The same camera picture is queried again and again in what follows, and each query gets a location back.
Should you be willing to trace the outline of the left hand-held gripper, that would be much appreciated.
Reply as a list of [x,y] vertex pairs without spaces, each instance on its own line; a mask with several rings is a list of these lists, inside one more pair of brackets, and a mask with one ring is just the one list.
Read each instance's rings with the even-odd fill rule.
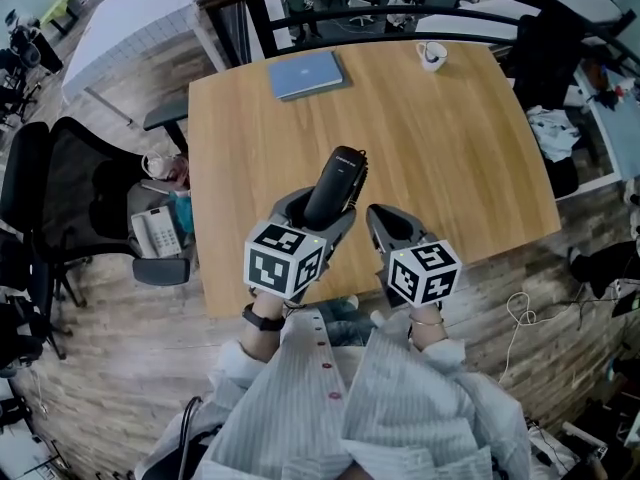
[[278,223],[306,223],[305,210],[314,186],[279,199],[272,221],[261,220],[244,245],[244,283],[285,300],[299,301],[326,270],[326,258],[356,220],[356,209],[343,210],[326,230],[308,233]]

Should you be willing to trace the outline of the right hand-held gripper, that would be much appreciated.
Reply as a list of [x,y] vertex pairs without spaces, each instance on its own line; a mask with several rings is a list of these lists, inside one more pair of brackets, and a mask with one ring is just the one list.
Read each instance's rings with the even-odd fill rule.
[[393,246],[412,246],[390,254],[387,285],[414,308],[436,304],[455,290],[461,261],[447,240],[433,233],[414,215],[390,205],[371,204],[366,223],[381,256]]

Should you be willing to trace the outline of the person's left forearm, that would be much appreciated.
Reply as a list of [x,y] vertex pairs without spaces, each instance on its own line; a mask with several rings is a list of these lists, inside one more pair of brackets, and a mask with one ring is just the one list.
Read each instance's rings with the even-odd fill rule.
[[[270,319],[284,316],[284,300],[268,292],[259,292],[253,302],[253,311]],[[240,338],[240,345],[251,358],[268,363],[280,345],[280,332],[259,331],[245,320],[245,327]]]

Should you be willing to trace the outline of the person's right forearm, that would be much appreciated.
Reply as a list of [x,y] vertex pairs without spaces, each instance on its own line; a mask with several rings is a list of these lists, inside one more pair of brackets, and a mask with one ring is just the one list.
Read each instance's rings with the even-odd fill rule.
[[416,349],[422,351],[447,338],[444,319],[437,304],[413,308],[409,318],[411,321],[411,341]]

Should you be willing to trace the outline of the black mesh office chair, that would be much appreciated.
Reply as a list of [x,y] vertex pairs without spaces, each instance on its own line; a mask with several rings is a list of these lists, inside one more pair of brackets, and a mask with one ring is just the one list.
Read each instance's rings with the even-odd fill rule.
[[15,134],[0,191],[0,220],[22,233],[20,240],[54,268],[53,304],[69,298],[85,306],[68,273],[99,255],[131,257],[134,278],[146,285],[189,281],[188,257],[143,259],[129,243],[127,194],[135,184],[153,180],[141,159],[71,117],[52,126],[28,123]]

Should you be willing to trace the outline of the blue jeans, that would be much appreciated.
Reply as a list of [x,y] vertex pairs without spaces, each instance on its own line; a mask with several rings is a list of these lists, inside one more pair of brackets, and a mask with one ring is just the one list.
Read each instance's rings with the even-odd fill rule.
[[321,302],[317,309],[333,347],[365,347],[376,326],[368,313],[350,306],[347,297]]

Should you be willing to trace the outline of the black wristwatch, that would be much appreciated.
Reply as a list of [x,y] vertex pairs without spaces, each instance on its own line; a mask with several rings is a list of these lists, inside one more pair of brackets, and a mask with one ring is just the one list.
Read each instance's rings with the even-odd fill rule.
[[286,323],[284,316],[280,316],[277,319],[261,317],[253,311],[253,306],[254,304],[250,303],[243,308],[242,317],[247,322],[256,327],[259,331],[264,332],[280,332],[283,329]]

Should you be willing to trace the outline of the teal cloth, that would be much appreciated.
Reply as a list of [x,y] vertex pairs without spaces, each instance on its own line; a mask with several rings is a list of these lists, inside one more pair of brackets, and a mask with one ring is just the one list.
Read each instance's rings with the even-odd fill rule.
[[179,227],[185,233],[194,234],[195,226],[190,193],[172,192],[170,200],[174,205],[174,214]]

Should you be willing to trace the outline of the blue-grey laptop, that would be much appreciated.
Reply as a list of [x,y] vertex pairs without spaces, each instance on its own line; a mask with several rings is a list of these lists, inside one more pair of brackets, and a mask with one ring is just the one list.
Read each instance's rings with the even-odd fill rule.
[[352,85],[339,56],[334,51],[312,52],[268,66],[271,88],[281,101],[342,89]]

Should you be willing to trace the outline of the pink white pouch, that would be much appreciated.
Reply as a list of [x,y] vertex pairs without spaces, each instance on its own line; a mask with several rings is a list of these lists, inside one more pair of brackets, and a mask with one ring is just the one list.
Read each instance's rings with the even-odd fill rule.
[[189,179],[189,161],[182,155],[163,156],[150,150],[142,156],[143,171],[154,180],[186,185]]

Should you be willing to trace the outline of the white cup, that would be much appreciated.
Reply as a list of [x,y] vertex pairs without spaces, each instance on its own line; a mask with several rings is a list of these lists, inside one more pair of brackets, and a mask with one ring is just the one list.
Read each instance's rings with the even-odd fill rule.
[[423,69],[428,72],[438,71],[448,60],[447,48],[435,41],[417,42],[416,52]]

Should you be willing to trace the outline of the striped light shirt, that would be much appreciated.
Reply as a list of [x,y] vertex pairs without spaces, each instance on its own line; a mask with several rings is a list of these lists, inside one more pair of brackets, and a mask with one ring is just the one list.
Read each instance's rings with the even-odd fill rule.
[[175,417],[135,480],[529,480],[520,404],[465,366],[462,342],[420,351],[397,314],[341,354],[319,311],[293,314],[268,363],[238,341],[221,349],[213,388]]

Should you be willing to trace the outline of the white crumpled clothing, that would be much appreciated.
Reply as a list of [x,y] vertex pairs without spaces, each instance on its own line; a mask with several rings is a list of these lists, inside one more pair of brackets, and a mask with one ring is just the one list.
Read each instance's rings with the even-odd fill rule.
[[564,109],[549,110],[538,105],[528,109],[526,117],[546,159],[557,163],[572,155],[581,134]]

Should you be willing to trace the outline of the black metal railing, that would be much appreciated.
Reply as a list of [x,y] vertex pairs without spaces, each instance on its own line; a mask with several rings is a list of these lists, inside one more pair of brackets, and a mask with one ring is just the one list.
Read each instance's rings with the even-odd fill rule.
[[[599,53],[596,53],[597,58],[613,59],[611,62],[617,66],[622,66],[621,69],[626,69],[630,73],[636,76],[640,76],[640,73],[634,71],[631,67],[625,66],[626,59],[640,64],[640,56],[633,53],[622,42],[616,39],[609,33],[609,29],[605,25],[599,25],[585,16],[573,10],[568,4],[563,3],[560,0],[507,0],[511,3],[517,3],[519,5],[532,8],[536,11],[558,11],[563,12],[567,16],[571,16],[574,21],[583,27],[583,35],[581,39],[586,40],[591,37],[597,37],[605,45],[611,46],[620,52],[620,56],[617,58],[609,57],[606,55],[602,57]],[[333,19],[356,17],[370,13],[371,15],[377,14],[389,14],[393,12],[401,12],[406,14],[418,14],[426,17],[439,17],[449,16],[455,18],[461,18],[466,24],[470,24],[470,20],[480,22],[481,25],[485,23],[501,24],[509,27],[518,26],[521,18],[511,18],[487,11],[470,10],[469,8],[453,8],[439,5],[366,5],[364,7],[357,8],[340,8],[334,11],[312,11],[307,17],[286,17],[272,19],[267,10],[267,4],[265,0],[197,0],[197,5],[201,10],[204,10],[209,18],[212,19],[212,23],[217,27],[216,23],[220,21],[222,9],[231,7],[234,5],[244,4],[247,8],[248,14],[254,24],[258,42],[262,48],[263,55],[266,58],[273,58],[287,53],[295,53],[324,46],[340,46],[346,44],[358,44],[368,42],[384,42],[384,41],[397,41],[397,40],[409,40],[409,39],[442,39],[451,41],[466,41],[471,43],[488,43],[501,46],[512,47],[515,44],[515,39],[509,39],[498,35],[498,32],[453,32],[453,29],[446,29],[444,32],[440,31],[426,31],[426,32],[401,32],[393,33],[391,35],[384,35],[382,33],[369,34],[370,37],[355,38],[355,39],[321,39],[318,45],[305,46],[304,43],[298,46],[280,47],[277,45],[275,31],[281,29],[288,29],[294,25],[306,23],[307,19],[312,21],[331,21]]]

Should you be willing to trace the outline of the light blue table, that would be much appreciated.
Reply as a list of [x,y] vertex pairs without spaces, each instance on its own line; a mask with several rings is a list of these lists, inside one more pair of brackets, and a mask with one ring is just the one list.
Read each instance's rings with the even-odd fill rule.
[[640,106],[633,95],[625,94],[611,110],[595,101],[596,91],[581,66],[574,79],[603,139],[612,172],[581,183],[575,192],[557,201],[640,176]]

